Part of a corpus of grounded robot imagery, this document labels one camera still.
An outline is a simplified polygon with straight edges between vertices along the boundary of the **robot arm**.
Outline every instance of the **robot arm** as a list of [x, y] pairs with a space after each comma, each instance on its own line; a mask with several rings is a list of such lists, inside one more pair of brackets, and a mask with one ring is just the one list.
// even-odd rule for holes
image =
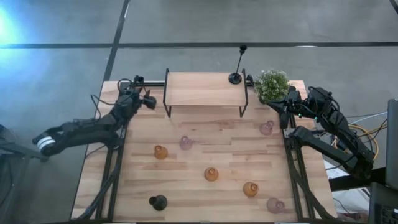
[[280, 128], [286, 129], [290, 114], [315, 119], [326, 132], [337, 136], [351, 151], [352, 155], [336, 150], [329, 144], [316, 138], [313, 133], [302, 126], [289, 134], [289, 146], [298, 148], [310, 146], [331, 159], [341, 163], [356, 178], [368, 179], [373, 168], [374, 154], [352, 132], [340, 106], [330, 92], [322, 88], [309, 87], [308, 98], [302, 100], [300, 92], [294, 87], [289, 88], [288, 95], [281, 101], [270, 101], [267, 104], [280, 116]]
[[140, 98], [142, 87], [137, 85], [143, 83], [144, 78], [136, 76], [127, 88], [119, 89], [119, 97], [112, 104], [112, 110], [102, 118], [76, 120], [50, 128], [33, 138], [33, 144], [45, 156], [61, 153], [68, 147], [96, 142], [102, 142], [109, 148], [117, 147], [119, 136], [116, 131], [130, 122], [142, 104], [151, 109], [156, 106], [156, 99], [150, 96], [150, 91]]

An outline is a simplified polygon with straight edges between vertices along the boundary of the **gray floor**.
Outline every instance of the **gray floor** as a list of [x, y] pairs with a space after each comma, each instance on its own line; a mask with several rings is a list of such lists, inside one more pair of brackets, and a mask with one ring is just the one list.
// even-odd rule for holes
[[[0, 2], [0, 44], [111, 43], [123, 0]], [[132, 0], [121, 42], [398, 41], [388, 0]], [[110, 49], [0, 49], [0, 124], [34, 149], [31, 139], [73, 118], [90, 118]], [[279, 69], [290, 79], [332, 91], [346, 116], [386, 110], [397, 98], [398, 47], [253, 48], [250, 74]], [[111, 80], [171, 71], [233, 71], [238, 49], [119, 49]], [[374, 128], [386, 117], [362, 123]], [[385, 164], [385, 132], [377, 140]], [[19, 192], [14, 223], [68, 220], [85, 147], [33, 161]]]

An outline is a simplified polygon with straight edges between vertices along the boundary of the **yellow cable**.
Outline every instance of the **yellow cable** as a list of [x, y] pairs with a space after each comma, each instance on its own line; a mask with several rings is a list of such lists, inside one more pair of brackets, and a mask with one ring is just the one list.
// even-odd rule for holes
[[365, 136], [365, 135], [369, 135], [369, 136], [371, 137], [372, 141], [373, 141], [374, 144], [376, 145], [376, 153], [374, 154], [374, 157], [373, 157], [373, 160], [375, 160], [376, 157], [379, 155], [379, 144], [377, 143], [376, 138], [373, 138], [372, 133], [373, 133], [374, 131], [377, 131], [377, 130], [380, 129], [380, 128], [375, 128], [375, 129], [373, 129], [373, 130], [371, 130], [371, 131], [368, 131], [368, 130], [362, 128], [361, 126], [359, 126], [359, 125], [357, 125], [357, 124], [350, 124], [349, 127], [358, 128], [358, 129], [360, 129], [361, 131], [363, 131], [364, 134], [362, 134], [362, 135], [360, 135], [360, 136], [358, 136], [358, 137], [363, 137], [363, 136]]

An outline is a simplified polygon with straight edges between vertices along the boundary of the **orange vase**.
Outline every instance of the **orange vase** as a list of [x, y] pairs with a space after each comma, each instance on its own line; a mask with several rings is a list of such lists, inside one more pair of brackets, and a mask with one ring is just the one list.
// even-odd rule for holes
[[156, 159], [165, 159], [167, 157], [167, 154], [169, 153], [167, 149], [163, 146], [155, 146], [155, 157]]
[[246, 182], [243, 185], [243, 193], [248, 197], [256, 196], [259, 191], [259, 186], [253, 182]]
[[215, 181], [218, 178], [218, 170], [214, 167], [209, 167], [205, 170], [205, 179], [208, 181]]

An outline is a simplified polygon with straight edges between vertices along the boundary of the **wooden plank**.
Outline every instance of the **wooden plank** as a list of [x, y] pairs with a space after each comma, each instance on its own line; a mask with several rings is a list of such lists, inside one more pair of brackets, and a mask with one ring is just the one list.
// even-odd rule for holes
[[230, 73], [169, 72], [168, 106], [244, 106], [244, 82], [228, 80]]
[[[306, 97], [303, 81], [291, 83]], [[162, 88], [151, 88], [151, 93], [158, 102], [162, 101]], [[222, 106], [173, 108], [171, 118], [164, 116], [160, 103], [155, 110], [143, 106], [128, 128], [114, 221], [297, 221], [278, 115], [258, 101], [252, 88], [248, 93], [249, 105], [243, 118], [238, 109]], [[102, 100], [114, 102], [117, 94], [116, 82], [104, 83]], [[100, 103], [99, 108], [105, 114], [111, 107]], [[259, 126], [268, 120], [273, 120], [275, 126], [270, 136], [263, 136]], [[297, 125], [311, 128], [314, 123], [297, 118]], [[182, 136], [194, 140], [188, 151], [180, 149]], [[153, 156], [156, 144], [168, 149], [165, 160]], [[98, 146], [90, 145], [89, 151]], [[98, 151], [85, 161], [72, 217], [79, 216], [98, 193], [105, 155]], [[336, 215], [322, 155], [304, 147], [303, 157], [311, 190]], [[203, 177], [209, 166], [219, 171], [215, 182]], [[247, 181], [259, 185], [254, 198], [243, 194], [242, 187]], [[148, 203], [149, 197], [158, 194], [169, 201], [161, 212]], [[267, 210], [266, 202], [271, 197], [285, 203], [284, 213], [272, 214]], [[303, 194], [300, 198], [304, 205]], [[106, 215], [108, 205], [104, 207]]]

